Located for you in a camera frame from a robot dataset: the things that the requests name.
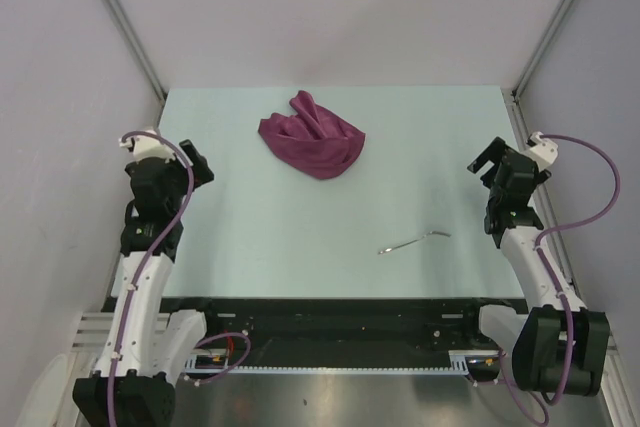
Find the silver metal fork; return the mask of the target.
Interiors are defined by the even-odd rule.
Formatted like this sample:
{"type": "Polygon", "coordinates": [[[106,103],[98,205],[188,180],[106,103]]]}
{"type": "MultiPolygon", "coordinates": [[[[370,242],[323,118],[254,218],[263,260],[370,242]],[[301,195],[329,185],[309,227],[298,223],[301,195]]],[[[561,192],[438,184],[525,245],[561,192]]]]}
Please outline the silver metal fork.
{"type": "Polygon", "coordinates": [[[418,236],[418,237],[416,237],[414,239],[402,242],[400,244],[396,244],[396,245],[392,245],[392,246],[389,246],[389,247],[385,247],[385,248],[379,250],[377,252],[377,254],[378,255],[385,255],[385,254],[397,251],[399,249],[411,246],[413,244],[416,244],[418,242],[426,240],[429,237],[434,237],[434,236],[436,236],[436,237],[444,237],[444,238],[451,238],[452,234],[450,234],[448,232],[440,231],[440,230],[431,230],[431,231],[428,231],[428,232],[426,232],[426,233],[424,233],[424,234],[422,234],[422,235],[420,235],[420,236],[418,236]]]}

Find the purple cloth napkin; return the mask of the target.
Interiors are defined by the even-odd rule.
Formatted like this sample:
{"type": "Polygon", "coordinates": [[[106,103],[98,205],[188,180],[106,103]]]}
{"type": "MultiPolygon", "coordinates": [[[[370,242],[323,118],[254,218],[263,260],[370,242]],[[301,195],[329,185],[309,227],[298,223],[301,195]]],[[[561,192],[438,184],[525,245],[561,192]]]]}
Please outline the purple cloth napkin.
{"type": "Polygon", "coordinates": [[[293,115],[273,113],[258,133],[281,161],[318,180],[342,175],[358,160],[366,134],[319,105],[304,90],[290,99],[293,115]]]}

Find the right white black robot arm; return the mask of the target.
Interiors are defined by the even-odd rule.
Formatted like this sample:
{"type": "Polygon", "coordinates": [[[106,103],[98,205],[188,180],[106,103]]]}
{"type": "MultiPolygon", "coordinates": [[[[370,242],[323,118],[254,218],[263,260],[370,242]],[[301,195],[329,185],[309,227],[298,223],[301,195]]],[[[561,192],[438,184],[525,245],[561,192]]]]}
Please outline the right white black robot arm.
{"type": "Polygon", "coordinates": [[[564,277],[546,241],[551,231],[530,204],[558,153],[554,137],[539,132],[522,152],[496,137],[467,168],[489,191],[484,231],[511,265],[527,311],[484,306],[463,320],[462,338],[473,348],[494,341],[516,385],[547,399],[599,392],[610,335],[605,313],[590,310],[564,277]]]}

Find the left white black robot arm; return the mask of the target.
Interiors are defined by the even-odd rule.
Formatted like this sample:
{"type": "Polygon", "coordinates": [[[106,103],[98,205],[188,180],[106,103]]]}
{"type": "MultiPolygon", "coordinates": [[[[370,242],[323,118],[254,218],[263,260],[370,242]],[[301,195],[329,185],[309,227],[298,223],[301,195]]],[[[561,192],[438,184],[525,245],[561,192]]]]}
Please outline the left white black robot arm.
{"type": "Polygon", "coordinates": [[[153,129],[126,133],[120,145],[133,156],[125,168],[133,199],[120,239],[120,290],[102,352],[91,374],[76,380],[72,398],[91,426],[168,426],[192,350],[221,334],[216,317],[195,309],[170,314],[157,330],[181,218],[214,174],[190,141],[174,145],[153,129]]]}

